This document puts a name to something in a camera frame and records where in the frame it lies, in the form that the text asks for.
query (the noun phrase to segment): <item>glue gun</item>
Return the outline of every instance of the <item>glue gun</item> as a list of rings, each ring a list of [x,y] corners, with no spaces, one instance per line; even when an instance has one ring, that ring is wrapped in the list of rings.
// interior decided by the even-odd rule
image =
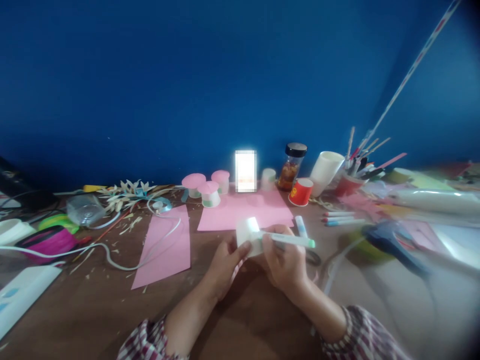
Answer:
[[[397,222],[384,221],[378,225],[366,225],[362,228],[361,233],[370,244],[380,251],[395,257],[415,275],[422,279],[426,279],[430,275],[428,268],[405,250],[397,240],[396,235],[400,235],[409,241],[413,241],[410,234]]]

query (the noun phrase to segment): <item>black lid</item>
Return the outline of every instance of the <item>black lid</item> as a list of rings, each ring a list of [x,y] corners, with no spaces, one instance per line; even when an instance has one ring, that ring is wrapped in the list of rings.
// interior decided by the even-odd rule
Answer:
[[[285,148],[285,154],[294,158],[303,158],[307,153],[307,145],[299,142],[289,142]]]

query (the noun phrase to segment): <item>red paper cup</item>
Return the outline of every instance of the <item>red paper cup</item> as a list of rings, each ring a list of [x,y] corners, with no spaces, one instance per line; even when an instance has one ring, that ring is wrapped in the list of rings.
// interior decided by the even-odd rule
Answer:
[[[343,173],[340,182],[335,189],[335,196],[340,198],[345,195],[352,195],[367,182],[368,180],[360,180],[359,178]]]
[[[301,177],[296,180],[290,195],[288,195],[288,200],[296,206],[307,206],[313,188],[314,183],[312,180],[306,177]]]

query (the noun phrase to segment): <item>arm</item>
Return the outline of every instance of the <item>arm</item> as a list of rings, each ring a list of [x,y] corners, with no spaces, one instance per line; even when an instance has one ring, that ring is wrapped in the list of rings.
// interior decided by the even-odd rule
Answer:
[[[293,235],[284,225],[266,231]],[[269,235],[264,235],[262,243],[270,281],[313,323],[330,359],[408,359],[369,312],[358,306],[339,306],[308,278],[303,247],[285,244],[281,251]]]
[[[117,360],[186,358],[218,301],[230,286],[252,244],[239,248],[234,238],[222,242],[200,283],[157,323],[143,321],[120,348]]]

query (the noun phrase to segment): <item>table surface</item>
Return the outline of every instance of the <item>table surface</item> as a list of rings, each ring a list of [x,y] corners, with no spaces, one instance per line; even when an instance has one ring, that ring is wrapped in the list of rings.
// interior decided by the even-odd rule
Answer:
[[[344,234],[351,226],[324,227],[325,209],[317,204],[294,207],[302,215],[308,235],[316,240],[320,267],[308,274],[320,288],[328,279],[328,265],[345,248]],[[132,329],[143,319],[168,313],[207,271],[224,237],[234,231],[198,232],[202,207],[188,203],[191,268],[146,288],[130,290],[134,276],[111,267],[97,248],[73,273],[80,261],[62,273],[0,342],[3,359],[114,359]],[[115,242],[115,262],[136,266],[142,253],[151,214],[137,210],[121,224],[142,220],[132,232],[121,227],[103,239]],[[79,233],[78,238],[101,230]],[[341,305],[360,305],[374,314],[414,358],[432,346],[436,359],[459,358],[458,352],[479,318],[479,276],[463,267],[452,267],[432,255],[416,253],[433,270],[432,288],[438,303],[434,322],[431,298],[423,282],[398,261],[371,264],[355,251],[339,267],[330,296]],[[321,357],[319,339],[310,336],[309,321],[273,288],[261,259],[241,268],[225,299],[213,310],[193,350],[192,359],[313,359]],[[0,263],[0,287],[23,267],[20,261]]]

